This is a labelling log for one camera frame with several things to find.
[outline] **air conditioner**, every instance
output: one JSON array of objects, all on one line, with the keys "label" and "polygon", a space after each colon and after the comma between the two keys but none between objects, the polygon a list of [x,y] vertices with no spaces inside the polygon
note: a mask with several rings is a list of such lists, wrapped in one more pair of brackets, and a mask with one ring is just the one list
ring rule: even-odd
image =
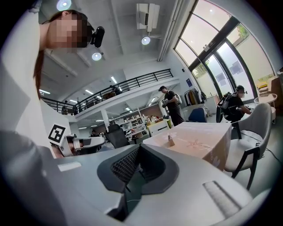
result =
[{"label": "air conditioner", "polygon": [[156,4],[137,4],[137,29],[156,29],[160,6]]}]

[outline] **black metal railing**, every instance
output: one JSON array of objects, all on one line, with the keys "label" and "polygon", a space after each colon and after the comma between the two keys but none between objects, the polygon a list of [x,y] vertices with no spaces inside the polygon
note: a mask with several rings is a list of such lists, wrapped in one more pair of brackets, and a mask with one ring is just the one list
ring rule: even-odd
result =
[{"label": "black metal railing", "polygon": [[111,97],[114,97],[116,95],[119,95],[121,93],[125,93],[127,91],[157,82],[164,79],[172,78],[173,75],[171,73],[170,69],[157,71],[153,73],[149,73],[146,75],[142,75],[133,79],[126,80],[121,83],[117,83],[113,85],[112,87],[106,88],[104,90],[101,90],[87,98],[85,98],[82,101],[79,101],[74,108],[75,113],[79,113],[84,111],[87,108],[90,108],[94,106],[95,104],[98,104],[102,101],[105,101],[107,99],[110,99]]},{"label": "black metal railing", "polygon": [[55,111],[57,111],[57,112],[59,112],[63,115],[75,115],[75,114],[77,114],[76,107],[72,104],[51,100],[51,99],[48,99],[46,97],[41,97],[41,99],[46,104],[48,104],[50,107],[52,107]]}]

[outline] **small round table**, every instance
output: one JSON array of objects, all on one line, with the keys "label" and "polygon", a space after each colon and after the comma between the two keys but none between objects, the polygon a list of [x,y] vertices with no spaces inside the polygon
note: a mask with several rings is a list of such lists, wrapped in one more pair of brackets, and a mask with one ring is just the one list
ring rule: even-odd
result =
[{"label": "small round table", "polygon": [[276,94],[265,94],[260,97],[255,98],[254,102],[256,105],[259,103],[273,103],[273,107],[271,107],[272,111],[272,122],[275,124],[275,118],[276,118],[276,109],[275,109],[275,100],[277,100]]}]

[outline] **cable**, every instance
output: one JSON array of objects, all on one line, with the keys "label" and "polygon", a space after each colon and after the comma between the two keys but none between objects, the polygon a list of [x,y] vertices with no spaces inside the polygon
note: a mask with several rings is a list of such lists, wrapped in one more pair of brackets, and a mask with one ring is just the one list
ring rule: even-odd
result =
[{"label": "cable", "polygon": [[[254,138],[254,137],[249,136],[249,135],[247,135],[247,134],[244,134],[244,133],[242,133],[242,132],[241,132],[241,134],[246,135],[246,136],[248,136],[248,137],[250,137],[250,138],[253,138],[253,139],[257,140],[258,142],[261,142],[261,141],[258,140],[257,138]],[[281,165],[283,165],[283,162],[281,162],[281,161],[275,156],[275,154],[274,154],[271,150],[269,150],[268,148],[265,148],[265,149],[266,149],[267,151],[269,151],[269,152],[273,155],[273,157],[274,157]]]},{"label": "cable", "polygon": [[131,202],[131,201],[140,201],[140,200],[129,200],[129,201],[127,201],[127,203],[128,203],[128,202]]}]

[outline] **round ceiling light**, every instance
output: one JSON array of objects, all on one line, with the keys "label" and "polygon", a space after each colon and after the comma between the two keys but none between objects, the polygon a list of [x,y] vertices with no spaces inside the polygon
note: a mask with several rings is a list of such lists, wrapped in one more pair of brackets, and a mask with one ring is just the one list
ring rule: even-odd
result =
[{"label": "round ceiling light", "polygon": [[59,0],[57,2],[57,10],[64,11],[70,8],[72,2],[71,0]]},{"label": "round ceiling light", "polygon": [[150,43],[150,38],[149,37],[143,37],[142,40],[141,40],[141,43],[143,45],[147,45]]},{"label": "round ceiling light", "polygon": [[101,55],[100,53],[94,53],[94,54],[92,55],[92,59],[95,60],[95,61],[100,60],[101,57],[102,57],[102,55]]}]

